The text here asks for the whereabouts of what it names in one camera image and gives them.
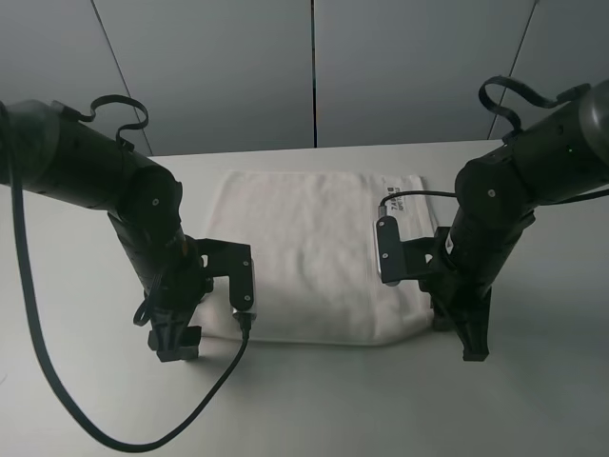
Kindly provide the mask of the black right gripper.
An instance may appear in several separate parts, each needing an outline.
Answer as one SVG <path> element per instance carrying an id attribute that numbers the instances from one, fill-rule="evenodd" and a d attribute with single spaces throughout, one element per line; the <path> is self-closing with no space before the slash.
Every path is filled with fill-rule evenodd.
<path id="1" fill-rule="evenodd" d="M 433 331 L 457 331 L 465 362 L 483 362 L 487 342 L 492 286 L 457 273 L 433 273 L 418 281 L 431 297 Z"/>

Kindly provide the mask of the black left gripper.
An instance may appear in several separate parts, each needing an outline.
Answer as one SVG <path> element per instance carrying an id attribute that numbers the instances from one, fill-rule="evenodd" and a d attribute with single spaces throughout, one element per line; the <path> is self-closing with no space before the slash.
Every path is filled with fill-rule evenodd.
<path id="1" fill-rule="evenodd" d="M 199 356 L 201 327 L 192 326 L 190 321 L 198 305 L 213 289 L 212 277 L 202 267 L 195 266 L 168 271 L 150 291 L 151 330 L 147 344 L 161 362 L 194 360 Z"/>

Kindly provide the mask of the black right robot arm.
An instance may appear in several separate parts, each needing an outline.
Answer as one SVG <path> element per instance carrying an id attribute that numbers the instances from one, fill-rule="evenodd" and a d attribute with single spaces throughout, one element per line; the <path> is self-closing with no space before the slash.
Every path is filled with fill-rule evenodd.
<path id="1" fill-rule="evenodd" d="M 583 84 L 546 98 L 505 76 L 486 80 L 482 105 L 512 126 L 501 147 L 472 159 L 455 181 L 459 208 L 438 228 L 423 285 L 434 328 L 453 329 L 462 358 L 482 362 L 492 285 L 541 206 L 601 196 L 608 183 L 608 84 Z"/>

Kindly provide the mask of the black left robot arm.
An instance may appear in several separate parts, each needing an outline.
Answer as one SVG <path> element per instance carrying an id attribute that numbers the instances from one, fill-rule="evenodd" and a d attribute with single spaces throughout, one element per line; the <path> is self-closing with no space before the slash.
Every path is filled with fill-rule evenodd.
<path id="1" fill-rule="evenodd" d="M 182 230 L 181 183 L 40 101 L 9 105 L 1 117 L 25 190 L 108 214 L 145 291 L 149 347 L 163 362 L 197 358 L 202 331 L 190 320 L 209 281 L 194 239 Z"/>

